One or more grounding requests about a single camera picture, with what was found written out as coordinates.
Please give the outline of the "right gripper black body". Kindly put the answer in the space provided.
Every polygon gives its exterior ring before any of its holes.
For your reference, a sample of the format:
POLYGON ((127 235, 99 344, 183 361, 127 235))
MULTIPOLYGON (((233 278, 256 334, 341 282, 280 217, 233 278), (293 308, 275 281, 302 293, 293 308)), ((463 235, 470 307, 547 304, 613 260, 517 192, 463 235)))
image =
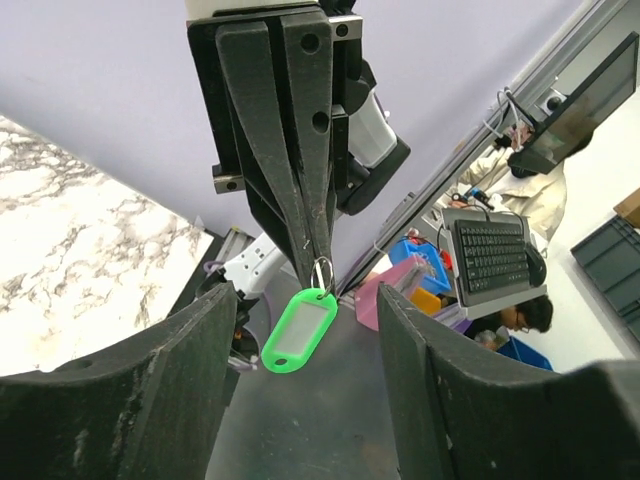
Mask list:
POLYGON ((347 187, 351 154, 348 150, 349 117, 353 113, 356 93, 361 88, 362 21, 349 4, 318 4, 317 6, 280 7, 275 9, 228 12, 213 17, 188 21, 189 48, 203 94, 209 124, 213 133, 219 162, 214 168, 218 190, 225 189, 225 179, 232 178, 238 189, 246 193, 248 184, 243 176, 239 154, 244 139, 235 125, 235 110, 230 101, 222 74, 216 33, 224 24, 263 20, 270 35, 271 55, 281 120, 289 152, 289 161, 298 182, 300 152, 295 130, 290 82, 281 21, 291 15, 323 15, 331 27, 332 105, 330 113, 330 175, 329 193, 334 199, 332 233, 339 194, 347 187))

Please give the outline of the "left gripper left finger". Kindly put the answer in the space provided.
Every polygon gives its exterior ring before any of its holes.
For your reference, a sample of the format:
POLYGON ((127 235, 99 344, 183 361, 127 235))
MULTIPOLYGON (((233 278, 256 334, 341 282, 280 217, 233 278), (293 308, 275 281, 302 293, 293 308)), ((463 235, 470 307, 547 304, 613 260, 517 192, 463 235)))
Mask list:
POLYGON ((3 377, 2 477, 203 478, 223 411, 235 315, 235 294, 222 284, 52 372, 3 377))

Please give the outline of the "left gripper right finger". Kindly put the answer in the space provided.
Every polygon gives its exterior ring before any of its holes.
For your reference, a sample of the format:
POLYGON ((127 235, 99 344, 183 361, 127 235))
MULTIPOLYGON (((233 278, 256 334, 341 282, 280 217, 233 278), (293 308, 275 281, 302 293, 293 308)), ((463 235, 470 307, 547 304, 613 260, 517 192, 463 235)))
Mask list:
POLYGON ((492 352, 377 292, 388 399, 404 479, 635 479, 639 364, 567 374, 492 352))

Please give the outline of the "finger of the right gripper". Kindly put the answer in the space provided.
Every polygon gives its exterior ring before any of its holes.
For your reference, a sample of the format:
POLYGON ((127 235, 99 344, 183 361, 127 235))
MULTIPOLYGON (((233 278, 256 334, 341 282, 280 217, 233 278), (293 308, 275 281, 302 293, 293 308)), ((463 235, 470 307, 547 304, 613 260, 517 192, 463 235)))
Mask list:
POLYGON ((285 254, 302 287, 311 285, 313 255, 303 248, 300 187, 289 161, 267 23, 224 24, 216 46, 240 142, 240 164, 251 213, 285 254))
POLYGON ((281 21, 300 160, 302 200, 295 233, 296 270, 311 285, 315 261, 331 256, 334 199, 329 193, 332 105, 331 27, 323 15, 291 15, 281 21))

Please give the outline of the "green key tag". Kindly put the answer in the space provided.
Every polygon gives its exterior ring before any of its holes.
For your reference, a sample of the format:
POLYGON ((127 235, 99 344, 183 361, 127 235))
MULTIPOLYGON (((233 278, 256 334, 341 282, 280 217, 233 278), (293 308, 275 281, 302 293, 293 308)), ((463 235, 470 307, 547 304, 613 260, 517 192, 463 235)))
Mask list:
POLYGON ((265 342, 261 360, 272 373, 288 374, 306 365, 338 312, 335 296, 321 288, 296 293, 265 342))

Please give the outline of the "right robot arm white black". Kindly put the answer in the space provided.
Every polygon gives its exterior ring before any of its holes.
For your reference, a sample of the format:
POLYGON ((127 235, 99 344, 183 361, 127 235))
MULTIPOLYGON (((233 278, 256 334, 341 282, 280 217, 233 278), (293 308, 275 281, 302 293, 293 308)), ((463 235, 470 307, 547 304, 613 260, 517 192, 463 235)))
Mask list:
POLYGON ((410 154, 389 125, 349 1, 190 1, 187 37, 219 161, 260 235, 213 274, 253 301, 285 264, 327 273, 337 218, 368 207, 410 154))

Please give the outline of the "purple plastic bin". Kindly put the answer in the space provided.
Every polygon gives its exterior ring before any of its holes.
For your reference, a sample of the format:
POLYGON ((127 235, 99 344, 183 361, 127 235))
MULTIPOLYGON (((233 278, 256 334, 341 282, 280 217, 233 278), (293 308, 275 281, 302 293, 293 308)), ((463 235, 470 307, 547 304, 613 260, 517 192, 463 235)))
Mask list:
POLYGON ((440 324, 464 334, 472 321, 467 317, 468 309, 459 304, 449 305, 432 315, 432 318, 440 324))

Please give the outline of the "blue plastic bin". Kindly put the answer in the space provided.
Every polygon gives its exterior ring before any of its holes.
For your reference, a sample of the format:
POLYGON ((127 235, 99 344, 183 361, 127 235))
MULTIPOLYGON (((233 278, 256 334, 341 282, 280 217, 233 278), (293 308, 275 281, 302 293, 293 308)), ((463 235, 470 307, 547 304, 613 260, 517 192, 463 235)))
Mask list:
POLYGON ((420 287, 429 293, 440 295, 451 290, 445 264, 439 251, 432 244, 418 245, 410 240, 401 240, 391 248, 388 256, 393 265, 407 258, 417 260, 424 272, 420 287))

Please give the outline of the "black computer keyboard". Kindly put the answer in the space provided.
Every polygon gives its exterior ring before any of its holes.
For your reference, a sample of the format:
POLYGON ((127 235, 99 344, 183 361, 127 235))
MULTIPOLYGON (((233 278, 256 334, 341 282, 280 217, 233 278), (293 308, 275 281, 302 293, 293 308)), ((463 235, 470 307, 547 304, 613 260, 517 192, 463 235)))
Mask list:
POLYGON ((544 284, 547 266, 523 217, 469 206, 446 208, 442 218, 462 306, 474 307, 544 284))

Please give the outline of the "dark grey plastic crate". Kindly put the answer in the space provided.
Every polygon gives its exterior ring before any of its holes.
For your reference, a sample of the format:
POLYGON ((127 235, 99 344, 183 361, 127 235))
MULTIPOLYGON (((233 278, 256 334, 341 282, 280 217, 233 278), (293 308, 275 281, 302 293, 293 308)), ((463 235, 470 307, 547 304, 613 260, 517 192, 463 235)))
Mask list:
POLYGON ((639 343, 639 232, 614 215, 571 254, 639 343))

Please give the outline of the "seated person in beige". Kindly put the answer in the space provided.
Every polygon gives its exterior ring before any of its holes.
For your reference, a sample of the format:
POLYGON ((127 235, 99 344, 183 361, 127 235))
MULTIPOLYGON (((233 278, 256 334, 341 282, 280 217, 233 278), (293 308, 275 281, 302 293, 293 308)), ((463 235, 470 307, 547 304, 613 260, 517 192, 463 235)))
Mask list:
POLYGON ((517 178, 507 164, 512 153, 511 148, 487 148, 456 184, 477 187, 489 197, 499 195, 503 207, 526 217, 529 226, 550 242, 563 220, 567 202, 563 167, 547 175, 517 178))

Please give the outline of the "black monitor screen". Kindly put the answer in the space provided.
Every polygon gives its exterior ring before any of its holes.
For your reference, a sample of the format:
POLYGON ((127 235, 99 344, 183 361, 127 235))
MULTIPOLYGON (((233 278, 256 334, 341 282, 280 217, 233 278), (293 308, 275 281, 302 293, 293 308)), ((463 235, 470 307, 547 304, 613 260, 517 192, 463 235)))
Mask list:
POLYGON ((518 172, 548 174, 636 92, 639 34, 627 37, 593 70, 508 159, 518 172))

